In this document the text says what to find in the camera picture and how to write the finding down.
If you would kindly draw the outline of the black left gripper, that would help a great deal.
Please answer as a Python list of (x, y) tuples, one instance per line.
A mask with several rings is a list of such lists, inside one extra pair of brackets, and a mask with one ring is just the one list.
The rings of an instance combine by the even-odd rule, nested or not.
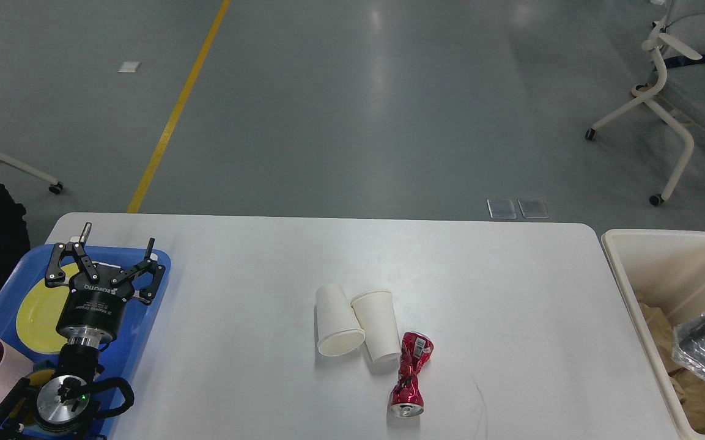
[[(45, 272), (45, 286), (53, 288), (65, 285), (67, 276), (61, 268), (64, 257), (73, 257), (80, 273), (91, 284), (98, 284), (100, 274), (84, 248), (91, 230), (92, 223), (87, 222), (77, 241), (54, 244)], [(56, 324), (56, 332), (69, 342), (75, 338), (95, 338), (96, 343), (117, 340), (129, 299), (135, 297), (145, 306), (152, 304), (167, 273), (165, 265), (152, 256), (154, 243), (155, 239), (149, 238), (142, 261), (121, 270), (111, 279), (110, 287), (89, 285), (86, 282), (79, 287), (70, 286), (70, 293)], [(132, 290), (132, 282), (145, 273), (152, 276), (151, 283), (140, 290)]]

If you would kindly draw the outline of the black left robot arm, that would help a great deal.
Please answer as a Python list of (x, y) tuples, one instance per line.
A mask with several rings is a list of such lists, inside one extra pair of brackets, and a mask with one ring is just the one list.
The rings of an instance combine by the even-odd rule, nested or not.
[(171, 260), (89, 234), (28, 252), (0, 292), (0, 439), (106, 439), (134, 406)]

